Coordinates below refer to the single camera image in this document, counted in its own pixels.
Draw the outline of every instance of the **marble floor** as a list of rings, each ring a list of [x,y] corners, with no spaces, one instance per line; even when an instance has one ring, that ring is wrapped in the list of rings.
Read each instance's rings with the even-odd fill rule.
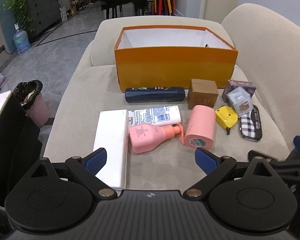
[[[123,5],[122,11],[119,15],[118,7],[118,17],[133,16],[133,5]],[[78,12],[52,32],[42,35],[39,41],[31,44],[28,51],[17,55],[2,70],[5,81],[1,85],[0,93],[13,91],[19,82],[38,79],[43,83],[42,95],[50,111],[50,117],[55,117],[72,74],[104,20],[105,14],[100,7],[88,8]],[[42,154],[51,127],[51,125],[41,127],[39,140],[43,144]]]

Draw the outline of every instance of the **small brown box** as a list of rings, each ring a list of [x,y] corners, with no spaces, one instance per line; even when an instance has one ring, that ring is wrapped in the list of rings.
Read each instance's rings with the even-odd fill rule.
[[[188,91],[188,108],[196,105],[214,107],[218,98],[218,88],[214,81],[203,79],[191,79]]]

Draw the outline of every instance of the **sofa backrest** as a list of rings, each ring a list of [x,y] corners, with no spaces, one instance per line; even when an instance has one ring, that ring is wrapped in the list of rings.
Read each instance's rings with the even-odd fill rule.
[[[237,65],[292,149],[300,135],[300,28],[256,4],[238,6],[221,25],[239,51]]]

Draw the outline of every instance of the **plastic bag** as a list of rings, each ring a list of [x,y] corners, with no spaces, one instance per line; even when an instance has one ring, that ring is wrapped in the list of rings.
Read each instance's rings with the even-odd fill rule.
[[[13,41],[15,46],[17,47],[18,54],[21,54],[30,49],[28,34],[24,30],[17,30],[13,35]]]
[[[41,93],[42,82],[40,80],[32,80],[29,82],[19,83],[13,91],[18,102],[25,111],[29,110],[34,104],[35,98]]]

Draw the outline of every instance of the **pink container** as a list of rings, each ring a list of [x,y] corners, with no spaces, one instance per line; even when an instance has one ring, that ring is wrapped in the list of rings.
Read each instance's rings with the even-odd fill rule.
[[[37,95],[34,104],[26,111],[26,113],[39,127],[43,126],[48,121],[50,113],[41,93]]]
[[[216,113],[213,108],[197,105],[193,108],[184,138],[184,144],[196,149],[213,146]]]

